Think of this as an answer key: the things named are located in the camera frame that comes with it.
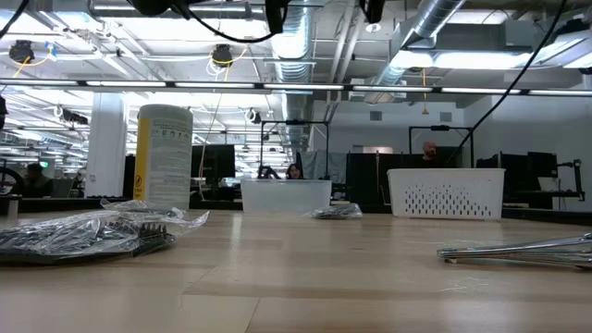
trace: black cable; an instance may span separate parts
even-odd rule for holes
[[[12,26],[12,24],[14,22],[16,22],[17,19],[19,19],[20,14],[22,14],[22,12],[25,11],[25,8],[27,7],[28,4],[29,4],[29,0],[22,0],[22,2],[20,3],[20,5],[17,8],[17,11],[15,12],[15,15],[13,15],[12,18],[10,18],[10,20],[6,23],[4,28],[0,31],[0,40],[4,37],[4,35],[6,35],[8,33],[10,26]]]
[[[481,125],[481,123],[483,123],[483,121],[485,121],[485,119],[487,119],[487,117],[489,117],[489,115],[491,115],[493,113],[493,111],[495,111],[501,105],[501,103],[508,97],[508,95],[510,94],[510,92],[512,91],[512,89],[514,89],[514,87],[516,86],[516,84],[518,84],[518,81],[522,78],[522,76],[528,70],[528,68],[530,67],[530,65],[535,61],[535,59],[538,56],[538,53],[545,46],[545,44],[549,40],[551,34],[555,30],[555,27],[557,26],[557,23],[559,22],[559,19],[561,18],[561,13],[563,12],[563,8],[565,7],[565,3],[566,2],[567,2],[567,0],[561,0],[561,5],[559,6],[559,9],[557,10],[557,14],[555,15],[555,19],[553,20],[553,23],[551,24],[549,30],[545,34],[545,38],[543,38],[543,40],[541,41],[540,45],[536,48],[536,51],[530,56],[530,59],[528,59],[528,62],[526,63],[526,65],[524,65],[524,67],[522,68],[522,70],[520,71],[520,73],[518,74],[518,76],[516,77],[516,79],[514,79],[514,81],[510,85],[510,87],[508,87],[508,90],[501,96],[501,98],[498,100],[498,102],[495,105],[493,105],[493,107],[491,107],[491,109],[489,111],[487,111],[487,113],[485,113],[479,119],[479,121],[476,122],[476,124],[471,128],[471,130],[467,134],[467,136],[464,137],[464,139],[462,140],[461,144],[456,148],[456,150],[449,157],[448,161],[446,161],[446,164],[444,166],[447,166],[449,164],[449,162],[456,156],[456,154],[461,151],[461,149],[463,148],[464,144],[469,140],[470,137],[473,136],[473,133],[475,133],[475,131],[479,127],[479,125]]]
[[[191,10],[189,10],[189,15],[191,15],[192,18],[194,18],[195,20],[197,20],[198,22],[200,22],[200,24],[202,24],[209,31],[213,32],[215,35],[220,36],[220,37],[225,38],[225,39],[228,39],[229,41],[234,42],[234,43],[260,43],[260,42],[264,42],[264,41],[266,41],[266,40],[268,40],[271,37],[273,37],[273,36],[276,35],[275,33],[270,33],[270,34],[268,34],[266,36],[263,36],[263,37],[260,37],[260,38],[256,38],[256,39],[240,39],[240,38],[235,38],[235,37],[232,37],[232,36],[228,36],[224,32],[219,31],[216,28],[212,27],[211,25],[205,23],[203,19],[199,18]],[[286,18],[287,17],[288,17],[288,8],[285,7],[284,8],[284,17],[281,20],[282,24],[286,22]]]

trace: woman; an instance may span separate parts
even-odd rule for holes
[[[286,179],[304,179],[302,169],[295,163],[290,164],[286,171]]]

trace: white canister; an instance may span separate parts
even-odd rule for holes
[[[144,105],[138,119],[134,199],[188,209],[193,114],[173,105]]]

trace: desk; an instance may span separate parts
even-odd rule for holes
[[[23,214],[19,223],[62,215]],[[0,268],[0,326],[10,333],[586,332],[590,274],[446,264],[436,249],[589,231],[518,220],[319,221],[212,211],[202,228],[159,253]]]

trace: man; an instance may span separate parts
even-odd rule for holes
[[[419,168],[437,168],[441,167],[436,156],[436,143],[424,142],[424,155],[419,161]]]
[[[43,167],[39,163],[28,165],[22,196],[24,198],[43,198],[45,196],[52,196],[53,191],[54,182],[52,179],[43,175]]]

